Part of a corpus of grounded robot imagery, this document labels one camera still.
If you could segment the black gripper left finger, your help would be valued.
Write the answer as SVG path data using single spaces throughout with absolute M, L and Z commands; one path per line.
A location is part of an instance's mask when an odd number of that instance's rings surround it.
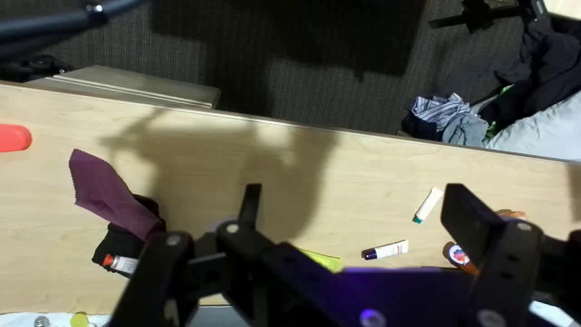
M 187 232 L 153 236 L 129 278 L 107 327 L 185 327 L 200 300 L 222 294 L 247 323 L 254 322 L 254 294 L 242 251 L 225 238 L 256 231 L 262 185 L 249 183 L 234 220 L 195 240 Z

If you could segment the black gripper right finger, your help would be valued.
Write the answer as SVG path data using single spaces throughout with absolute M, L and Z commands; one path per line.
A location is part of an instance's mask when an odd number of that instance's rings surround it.
M 445 187 L 441 223 L 480 269 L 461 325 L 521 327 L 536 289 L 541 229 L 501 218 L 463 183 Z

